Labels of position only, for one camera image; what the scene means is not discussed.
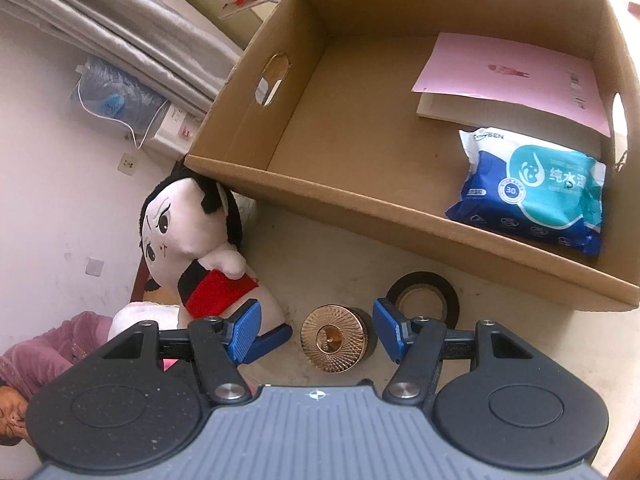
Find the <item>person in pink clothes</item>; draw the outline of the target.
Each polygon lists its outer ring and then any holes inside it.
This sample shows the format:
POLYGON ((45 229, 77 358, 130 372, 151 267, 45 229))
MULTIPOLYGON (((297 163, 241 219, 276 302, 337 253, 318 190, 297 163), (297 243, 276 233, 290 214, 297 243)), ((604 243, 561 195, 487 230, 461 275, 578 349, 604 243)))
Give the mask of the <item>person in pink clothes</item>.
POLYGON ((133 302, 112 318, 84 311, 2 353, 1 444, 14 446, 30 440, 26 411, 28 402, 40 389, 132 324, 145 320, 157 322, 162 330, 174 330, 178 327, 179 308, 133 302))

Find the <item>brown cardboard box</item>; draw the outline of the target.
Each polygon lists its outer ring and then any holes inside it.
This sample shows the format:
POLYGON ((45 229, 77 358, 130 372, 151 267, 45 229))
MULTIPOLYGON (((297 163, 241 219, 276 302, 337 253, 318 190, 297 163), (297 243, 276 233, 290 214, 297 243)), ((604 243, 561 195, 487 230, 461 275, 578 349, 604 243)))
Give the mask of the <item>brown cardboard box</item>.
POLYGON ((575 310, 639 303, 639 0, 281 0, 210 108, 186 164, 246 196, 575 310), (601 142, 603 248, 590 259, 447 219, 468 162, 412 85, 440 32, 593 62, 627 146, 601 142))

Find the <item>beige booklet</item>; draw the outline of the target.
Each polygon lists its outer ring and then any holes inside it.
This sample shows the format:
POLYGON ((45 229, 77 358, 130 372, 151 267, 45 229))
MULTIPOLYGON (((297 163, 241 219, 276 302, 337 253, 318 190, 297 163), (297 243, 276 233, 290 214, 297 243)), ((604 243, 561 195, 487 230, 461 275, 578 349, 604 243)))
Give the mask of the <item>beige booklet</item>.
POLYGON ((602 155, 603 136, 596 130, 520 104, 422 93, 416 114, 465 127, 509 130, 560 144, 594 158, 602 155))

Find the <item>blue wet wipes pack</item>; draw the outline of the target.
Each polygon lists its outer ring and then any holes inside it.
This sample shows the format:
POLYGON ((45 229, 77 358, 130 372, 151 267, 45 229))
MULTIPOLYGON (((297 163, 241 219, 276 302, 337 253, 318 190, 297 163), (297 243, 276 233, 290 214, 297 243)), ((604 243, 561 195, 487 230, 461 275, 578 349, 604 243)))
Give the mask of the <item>blue wet wipes pack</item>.
POLYGON ((495 127, 461 130, 459 136, 469 173, 448 219, 589 257, 600 254, 603 162, 495 127))

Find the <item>black electrical tape roll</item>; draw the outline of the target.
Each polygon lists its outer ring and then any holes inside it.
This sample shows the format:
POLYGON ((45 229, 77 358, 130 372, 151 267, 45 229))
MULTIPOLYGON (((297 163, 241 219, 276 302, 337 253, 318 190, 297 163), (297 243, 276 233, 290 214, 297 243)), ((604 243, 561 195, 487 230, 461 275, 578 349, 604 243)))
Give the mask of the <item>black electrical tape roll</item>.
POLYGON ((406 274, 390 286, 386 299, 407 318, 424 316, 444 322, 450 330, 457 327, 458 294, 439 274, 426 271, 406 274))

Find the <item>black jar with gold lid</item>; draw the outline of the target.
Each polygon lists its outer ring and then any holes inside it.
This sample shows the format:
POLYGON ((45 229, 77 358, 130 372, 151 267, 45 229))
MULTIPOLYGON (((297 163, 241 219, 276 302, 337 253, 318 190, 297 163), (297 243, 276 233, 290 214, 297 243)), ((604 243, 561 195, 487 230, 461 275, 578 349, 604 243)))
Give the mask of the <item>black jar with gold lid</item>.
POLYGON ((369 359, 378 336, 372 316, 366 311, 325 304, 304 319, 299 341, 303 354, 315 368, 340 374, 369 359))

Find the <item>pink paper sheet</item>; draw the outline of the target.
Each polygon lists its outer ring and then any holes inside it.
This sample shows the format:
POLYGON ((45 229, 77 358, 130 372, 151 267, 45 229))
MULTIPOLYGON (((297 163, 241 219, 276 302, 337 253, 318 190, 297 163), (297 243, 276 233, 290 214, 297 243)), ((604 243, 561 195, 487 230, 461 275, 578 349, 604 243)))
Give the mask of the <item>pink paper sheet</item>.
POLYGON ((412 91, 524 106, 611 135, 592 63, 533 44, 442 32, 412 91))

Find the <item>clear plastic water bottle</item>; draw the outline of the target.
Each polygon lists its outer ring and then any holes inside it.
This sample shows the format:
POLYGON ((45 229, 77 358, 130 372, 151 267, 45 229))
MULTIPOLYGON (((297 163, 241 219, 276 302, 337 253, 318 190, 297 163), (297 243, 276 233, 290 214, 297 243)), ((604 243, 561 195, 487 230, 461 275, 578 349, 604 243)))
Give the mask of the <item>clear plastic water bottle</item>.
POLYGON ((168 107, 168 99, 132 76, 94 55, 77 66, 79 79, 70 102, 88 115, 124 127, 140 150, 168 107))

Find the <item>silver quilted fabric roll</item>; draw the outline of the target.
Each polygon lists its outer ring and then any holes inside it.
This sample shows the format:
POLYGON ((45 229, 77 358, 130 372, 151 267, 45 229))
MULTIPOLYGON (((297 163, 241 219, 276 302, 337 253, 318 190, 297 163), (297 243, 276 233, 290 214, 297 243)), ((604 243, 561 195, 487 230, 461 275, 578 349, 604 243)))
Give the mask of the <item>silver quilted fabric roll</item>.
POLYGON ((204 117, 241 49, 186 0, 1 0, 3 12, 204 117))

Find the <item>plush doll with red bib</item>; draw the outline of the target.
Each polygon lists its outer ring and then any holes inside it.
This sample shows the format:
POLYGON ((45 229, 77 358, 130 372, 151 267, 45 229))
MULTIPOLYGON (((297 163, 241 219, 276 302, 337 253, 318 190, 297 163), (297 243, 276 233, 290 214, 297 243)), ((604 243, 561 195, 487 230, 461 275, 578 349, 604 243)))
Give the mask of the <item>plush doll with red bib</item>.
POLYGON ((180 328, 206 316, 228 318, 248 300, 262 308, 262 335, 285 324, 240 253, 242 220, 230 188, 186 167, 174 171, 145 199, 139 234, 152 280, 180 299, 180 328))

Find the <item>white power strip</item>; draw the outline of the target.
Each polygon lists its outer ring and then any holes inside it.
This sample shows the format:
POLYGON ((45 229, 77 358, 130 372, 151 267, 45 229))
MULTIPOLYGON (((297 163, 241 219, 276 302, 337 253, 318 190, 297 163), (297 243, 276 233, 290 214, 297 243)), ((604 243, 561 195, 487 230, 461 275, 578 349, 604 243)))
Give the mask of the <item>white power strip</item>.
POLYGON ((190 151, 201 123, 201 119, 174 103, 167 103, 154 119, 143 146, 173 160, 183 158, 190 151))

